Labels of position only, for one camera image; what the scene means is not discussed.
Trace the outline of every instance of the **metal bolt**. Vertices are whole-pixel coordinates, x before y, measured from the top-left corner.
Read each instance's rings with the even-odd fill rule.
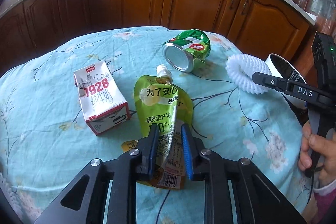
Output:
[[[92,166],[98,166],[100,165],[100,159],[93,159],[90,163]]]
[[[139,153],[140,153],[140,151],[137,148],[133,148],[129,151],[129,154],[132,155],[132,156],[136,156]]]
[[[240,162],[242,165],[249,165],[251,163],[250,159],[248,158],[241,158]]]
[[[207,155],[211,154],[211,150],[207,149],[207,148],[204,148],[204,149],[201,150],[201,153],[202,153],[202,155],[207,156]]]

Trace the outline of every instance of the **green can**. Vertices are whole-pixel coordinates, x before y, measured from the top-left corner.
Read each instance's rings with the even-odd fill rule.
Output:
[[[203,67],[210,50],[208,36],[198,29],[184,31],[163,44],[163,56],[167,62],[183,72]]]

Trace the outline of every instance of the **white and red carton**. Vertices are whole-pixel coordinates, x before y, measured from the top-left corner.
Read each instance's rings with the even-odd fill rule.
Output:
[[[84,120],[96,135],[131,118],[128,103],[105,61],[76,70],[73,75]]]

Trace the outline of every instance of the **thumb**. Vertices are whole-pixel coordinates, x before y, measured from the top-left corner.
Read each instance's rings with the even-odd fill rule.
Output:
[[[309,136],[309,146],[326,158],[336,157],[336,142],[327,140],[322,136],[311,134]]]

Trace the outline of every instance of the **red logo on can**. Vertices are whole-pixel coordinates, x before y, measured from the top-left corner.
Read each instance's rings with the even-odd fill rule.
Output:
[[[197,51],[202,51],[204,50],[204,46],[202,44],[191,44],[189,48],[193,48]]]
[[[90,71],[92,71],[92,70],[95,70],[95,67],[94,67],[94,66],[87,68],[87,69],[86,69],[86,72],[90,72]]]

